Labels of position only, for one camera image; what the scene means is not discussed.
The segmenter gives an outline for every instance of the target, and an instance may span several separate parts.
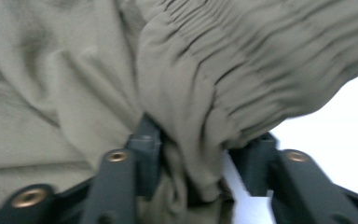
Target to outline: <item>white surface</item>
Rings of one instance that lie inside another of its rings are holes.
[[[280,149],[312,156],[336,184],[358,193],[358,78],[348,83],[321,110],[289,119],[272,130]],[[234,224],[269,224],[269,200],[251,198],[228,156],[225,177],[237,200]]]

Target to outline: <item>fabric fold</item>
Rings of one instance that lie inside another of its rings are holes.
[[[138,4],[146,20],[138,85],[184,162],[179,197],[195,191],[193,200],[218,201],[223,148],[318,110],[358,76],[358,1]],[[186,216],[197,206],[183,209],[185,223],[205,218]]]

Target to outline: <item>round metal rivet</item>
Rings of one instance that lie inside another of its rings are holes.
[[[42,202],[47,196],[44,189],[29,189],[14,198],[11,205],[15,208],[29,207]]]
[[[307,155],[305,155],[304,153],[300,153],[300,152],[288,152],[287,154],[287,158],[289,158],[289,160],[291,161],[307,161],[309,158]]]
[[[127,154],[124,152],[114,152],[107,156],[109,161],[124,161],[127,159]]]

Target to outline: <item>gathered fabric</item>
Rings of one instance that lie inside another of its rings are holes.
[[[146,113],[164,138],[141,223],[230,223],[222,150],[356,77],[358,0],[1,0],[0,203],[93,176]]]

